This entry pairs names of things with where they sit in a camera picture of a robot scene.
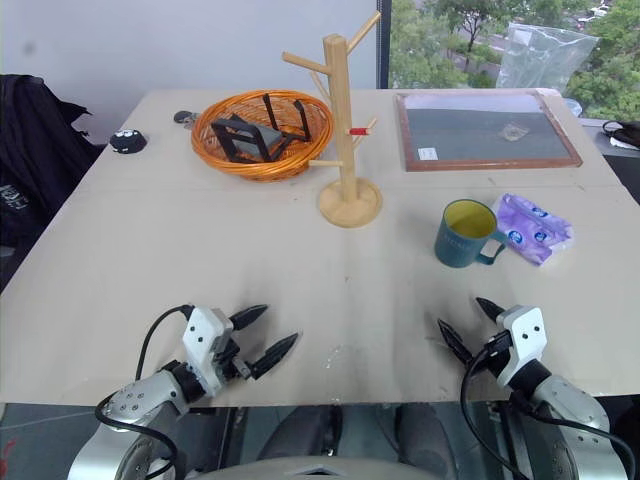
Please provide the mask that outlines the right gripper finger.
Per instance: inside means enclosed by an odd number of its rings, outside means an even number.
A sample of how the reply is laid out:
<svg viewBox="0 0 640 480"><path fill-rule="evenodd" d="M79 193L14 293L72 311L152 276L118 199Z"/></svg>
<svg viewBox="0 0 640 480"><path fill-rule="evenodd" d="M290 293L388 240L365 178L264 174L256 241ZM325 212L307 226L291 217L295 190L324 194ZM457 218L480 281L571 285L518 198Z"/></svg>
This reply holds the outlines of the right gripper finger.
<svg viewBox="0 0 640 480"><path fill-rule="evenodd" d="M464 342L458 332L446 321L442 319L437 320L439 330L442 338L449 350L456 356L456 358L468 368L474 358L474 355L464 345Z"/></svg>
<svg viewBox="0 0 640 480"><path fill-rule="evenodd" d="M480 309L490 320L492 320L496 325L502 324L503 320L501 315L505 312L504 308L486 298L476 297L475 300Z"/></svg>

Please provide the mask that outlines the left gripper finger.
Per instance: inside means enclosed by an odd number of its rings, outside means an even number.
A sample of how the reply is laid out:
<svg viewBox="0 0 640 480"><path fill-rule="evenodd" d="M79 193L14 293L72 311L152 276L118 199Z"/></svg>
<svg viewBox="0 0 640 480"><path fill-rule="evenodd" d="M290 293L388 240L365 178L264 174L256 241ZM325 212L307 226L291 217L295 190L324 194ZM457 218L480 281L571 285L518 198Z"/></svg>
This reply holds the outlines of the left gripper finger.
<svg viewBox="0 0 640 480"><path fill-rule="evenodd" d="M267 309L266 304L258 304L247 307L230 316L230 321L235 331L240 331L254 323Z"/></svg>
<svg viewBox="0 0 640 480"><path fill-rule="evenodd" d="M298 333L293 333L269 347L262 357L250 364L251 377L258 380L275 367L295 345L298 337Z"/></svg>

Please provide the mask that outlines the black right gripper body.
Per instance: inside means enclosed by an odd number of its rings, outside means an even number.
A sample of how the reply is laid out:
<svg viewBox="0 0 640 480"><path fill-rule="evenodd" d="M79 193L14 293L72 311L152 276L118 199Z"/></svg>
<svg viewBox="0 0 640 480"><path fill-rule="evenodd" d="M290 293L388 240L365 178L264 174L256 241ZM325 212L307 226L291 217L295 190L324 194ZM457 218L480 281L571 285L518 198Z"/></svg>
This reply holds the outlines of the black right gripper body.
<svg viewBox="0 0 640 480"><path fill-rule="evenodd" d="M502 330L492 336L471 360L471 376L488 371L497 379L510 360L509 350L512 345L511 333L508 330Z"/></svg>

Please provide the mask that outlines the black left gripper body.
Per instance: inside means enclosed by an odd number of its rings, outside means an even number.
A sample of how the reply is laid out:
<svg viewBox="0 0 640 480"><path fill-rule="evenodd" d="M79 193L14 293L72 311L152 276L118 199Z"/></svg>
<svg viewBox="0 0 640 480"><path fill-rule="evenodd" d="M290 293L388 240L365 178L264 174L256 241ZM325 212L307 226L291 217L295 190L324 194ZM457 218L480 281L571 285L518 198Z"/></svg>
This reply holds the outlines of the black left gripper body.
<svg viewBox="0 0 640 480"><path fill-rule="evenodd" d="M251 365L239 357L240 347L232 337L236 330L236 325L233 325L213 342L212 365L222 384L228 384L236 378L247 380L253 376Z"/></svg>

